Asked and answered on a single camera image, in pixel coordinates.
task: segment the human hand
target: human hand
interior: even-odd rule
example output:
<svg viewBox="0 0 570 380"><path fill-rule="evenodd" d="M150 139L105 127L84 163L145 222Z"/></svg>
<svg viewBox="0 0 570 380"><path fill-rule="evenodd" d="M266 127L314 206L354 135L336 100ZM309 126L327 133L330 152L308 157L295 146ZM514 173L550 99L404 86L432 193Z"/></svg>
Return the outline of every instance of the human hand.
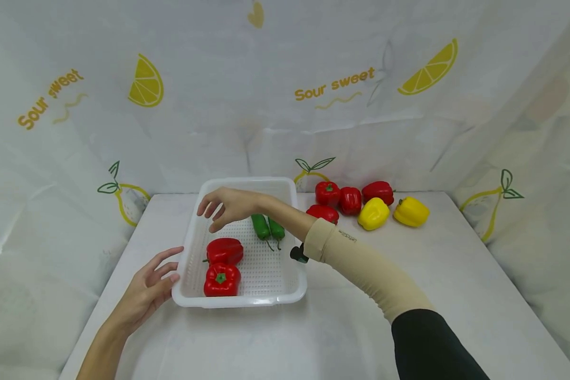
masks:
<svg viewBox="0 0 570 380"><path fill-rule="evenodd" d="M242 191L228 187L220 187L203 197L196 211L197 216L205 214L208 219L216 209L220 210L213 216L213 223L209 232L214 233L224 228L226 224L246 219L252 214L261 213L260 200L266 197L264 194Z"/></svg>
<svg viewBox="0 0 570 380"><path fill-rule="evenodd" d="M122 295L105 325L125 332L129 336L144 324L160 305L172 296L170 289L179 280L177 273L161 279L162 276L177 269L176 261L166 263L157 269L158 265L183 250L184 247L175 247L158 253L135 273L125 294Z"/></svg>

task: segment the green chili pepper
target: green chili pepper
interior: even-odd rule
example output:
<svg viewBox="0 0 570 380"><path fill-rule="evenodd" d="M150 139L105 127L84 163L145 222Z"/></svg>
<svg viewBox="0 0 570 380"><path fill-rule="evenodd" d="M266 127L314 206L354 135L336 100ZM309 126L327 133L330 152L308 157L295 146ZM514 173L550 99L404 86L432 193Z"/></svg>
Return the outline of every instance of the green chili pepper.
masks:
<svg viewBox="0 0 570 380"><path fill-rule="evenodd" d="M270 251L274 252L274 249L270 246L268 239L270 237L270 229L268 228L268 223L262 214L253 214L251 216L251 221L253 223L253 230L255 234L260 238L260 240L265 240L268 244Z"/></svg>
<svg viewBox="0 0 570 380"><path fill-rule="evenodd" d="M272 237L277 240L277 249L281 251L279 244L281 244L281 239L285 237L285 229L281 224L278 224L276 221L270 219L270 217L268 217L268 226L270 227L270 235L272 235Z"/></svg>

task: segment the fabric backdrop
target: fabric backdrop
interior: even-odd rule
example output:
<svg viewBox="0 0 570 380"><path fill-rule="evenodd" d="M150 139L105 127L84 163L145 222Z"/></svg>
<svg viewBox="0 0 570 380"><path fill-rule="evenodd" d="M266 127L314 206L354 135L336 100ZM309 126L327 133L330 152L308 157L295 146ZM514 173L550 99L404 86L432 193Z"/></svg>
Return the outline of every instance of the fabric backdrop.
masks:
<svg viewBox="0 0 570 380"><path fill-rule="evenodd" d="M0 379L152 194L271 175L448 191L570 357L570 0L1 0Z"/></svg>

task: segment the yellow bell pepper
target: yellow bell pepper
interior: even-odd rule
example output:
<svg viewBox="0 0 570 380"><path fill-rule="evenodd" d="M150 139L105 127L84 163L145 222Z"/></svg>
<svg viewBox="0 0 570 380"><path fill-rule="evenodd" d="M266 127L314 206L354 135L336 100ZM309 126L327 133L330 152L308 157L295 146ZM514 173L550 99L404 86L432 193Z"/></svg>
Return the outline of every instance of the yellow bell pepper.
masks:
<svg viewBox="0 0 570 380"><path fill-rule="evenodd" d="M429 208L410 196L400 199L393 217L409 227L420 227L429 217Z"/></svg>
<svg viewBox="0 0 570 380"><path fill-rule="evenodd" d="M361 227L372 231L386 222L391 211L380 198L372 198L365 204L357 219Z"/></svg>

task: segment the forearm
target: forearm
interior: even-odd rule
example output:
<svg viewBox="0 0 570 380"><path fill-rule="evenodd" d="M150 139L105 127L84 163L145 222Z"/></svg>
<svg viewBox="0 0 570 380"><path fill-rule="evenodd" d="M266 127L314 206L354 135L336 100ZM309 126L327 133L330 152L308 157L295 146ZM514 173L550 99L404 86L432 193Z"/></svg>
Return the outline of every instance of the forearm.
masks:
<svg viewBox="0 0 570 380"><path fill-rule="evenodd" d="M428 297L414 280L382 253L324 220L306 233L304 253L332 268L368 296L393 323L414 309L433 310Z"/></svg>
<svg viewBox="0 0 570 380"><path fill-rule="evenodd" d="M127 336L106 321L84 357L77 380L113 380Z"/></svg>
<svg viewBox="0 0 570 380"><path fill-rule="evenodd" d="M316 217L291 207L273 196L262 196L259 201L260 212L281 224L289 233L304 241Z"/></svg>

